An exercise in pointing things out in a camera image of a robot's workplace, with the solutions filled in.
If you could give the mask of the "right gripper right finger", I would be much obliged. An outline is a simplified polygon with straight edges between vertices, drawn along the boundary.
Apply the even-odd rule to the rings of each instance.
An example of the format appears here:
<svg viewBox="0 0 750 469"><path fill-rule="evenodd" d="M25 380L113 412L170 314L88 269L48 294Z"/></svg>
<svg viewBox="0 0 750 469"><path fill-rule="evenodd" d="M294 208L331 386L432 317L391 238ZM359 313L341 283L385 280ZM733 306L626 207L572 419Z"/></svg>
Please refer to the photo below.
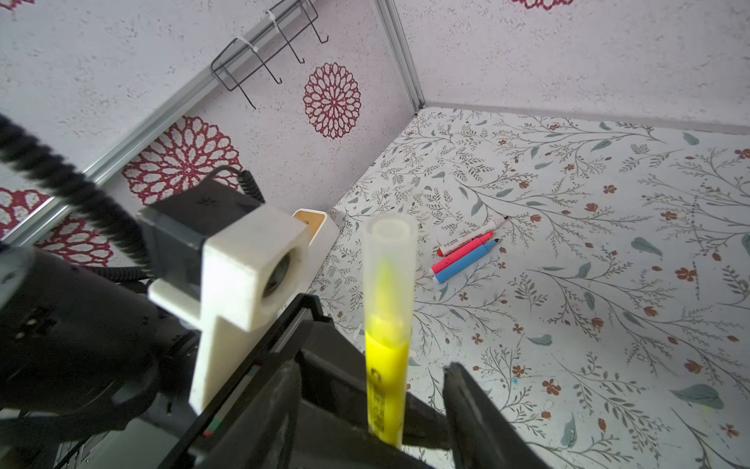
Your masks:
<svg viewBox="0 0 750 469"><path fill-rule="evenodd" d="M548 468L460 363L445 369L443 403L457 468Z"/></svg>

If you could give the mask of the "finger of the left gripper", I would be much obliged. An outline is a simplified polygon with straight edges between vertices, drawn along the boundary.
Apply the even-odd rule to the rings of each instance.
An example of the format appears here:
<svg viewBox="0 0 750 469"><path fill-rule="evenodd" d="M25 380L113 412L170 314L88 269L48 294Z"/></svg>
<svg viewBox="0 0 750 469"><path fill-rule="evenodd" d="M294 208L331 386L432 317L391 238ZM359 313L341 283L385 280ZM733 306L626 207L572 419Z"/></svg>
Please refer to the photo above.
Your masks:
<svg viewBox="0 0 750 469"><path fill-rule="evenodd" d="M302 320L310 317L318 322L325 322L320 299L313 294L299 293L287 306L281 316L271 325L260 342L248 353L237 369L230 375L207 407L189 426L179 442L159 463L158 468L182 468L188 461L189 449L193 442L204 434L204 431L218 416L222 407L238 390L242 382L252 371L258 372L266 361L276 358L283 345L281 339L290 337Z"/></svg>
<svg viewBox="0 0 750 469"><path fill-rule="evenodd" d="M328 322L303 322L301 332L303 399L366 430L364 355ZM402 443L447 451L449 435L446 417L408 393Z"/></svg>

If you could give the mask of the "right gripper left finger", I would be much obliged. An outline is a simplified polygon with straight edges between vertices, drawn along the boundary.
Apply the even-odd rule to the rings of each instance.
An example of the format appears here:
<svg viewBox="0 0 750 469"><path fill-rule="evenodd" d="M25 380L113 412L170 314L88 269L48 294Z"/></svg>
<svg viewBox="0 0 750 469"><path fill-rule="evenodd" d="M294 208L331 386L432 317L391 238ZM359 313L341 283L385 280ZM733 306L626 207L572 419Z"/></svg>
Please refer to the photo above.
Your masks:
<svg viewBox="0 0 750 469"><path fill-rule="evenodd" d="M288 467L301 390L302 376L297 363L283 363L199 466L220 469Z"/></svg>

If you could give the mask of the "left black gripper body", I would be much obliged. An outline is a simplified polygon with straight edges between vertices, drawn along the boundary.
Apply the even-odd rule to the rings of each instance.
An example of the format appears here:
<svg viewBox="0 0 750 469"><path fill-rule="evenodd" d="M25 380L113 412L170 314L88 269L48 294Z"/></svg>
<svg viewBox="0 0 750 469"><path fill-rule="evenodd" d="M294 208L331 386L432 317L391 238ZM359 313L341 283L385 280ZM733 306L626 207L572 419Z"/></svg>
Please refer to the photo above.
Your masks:
<svg viewBox="0 0 750 469"><path fill-rule="evenodd" d="M146 297L40 249L1 251L4 434L99 434L195 421L198 333Z"/></svg>

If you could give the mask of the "yellow highlighter pen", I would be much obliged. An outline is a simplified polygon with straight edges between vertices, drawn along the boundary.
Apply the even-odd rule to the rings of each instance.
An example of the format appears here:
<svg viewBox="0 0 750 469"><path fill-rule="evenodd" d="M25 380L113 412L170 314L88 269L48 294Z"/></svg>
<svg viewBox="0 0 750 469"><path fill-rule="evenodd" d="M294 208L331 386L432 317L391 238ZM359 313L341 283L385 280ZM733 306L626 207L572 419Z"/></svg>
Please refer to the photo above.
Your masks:
<svg viewBox="0 0 750 469"><path fill-rule="evenodd" d="M399 449L404 435L409 343L383 345L365 333L367 420L381 442Z"/></svg>

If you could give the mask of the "translucent highlighter cap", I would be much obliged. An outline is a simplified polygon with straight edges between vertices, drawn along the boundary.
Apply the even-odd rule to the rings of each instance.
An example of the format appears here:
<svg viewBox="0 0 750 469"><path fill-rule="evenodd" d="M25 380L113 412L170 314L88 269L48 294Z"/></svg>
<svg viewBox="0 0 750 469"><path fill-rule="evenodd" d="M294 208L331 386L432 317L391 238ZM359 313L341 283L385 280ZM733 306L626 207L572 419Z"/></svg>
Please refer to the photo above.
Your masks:
<svg viewBox="0 0 750 469"><path fill-rule="evenodd" d="M410 341L417 238L416 220L398 212L370 219L361 235L365 333L383 345Z"/></svg>

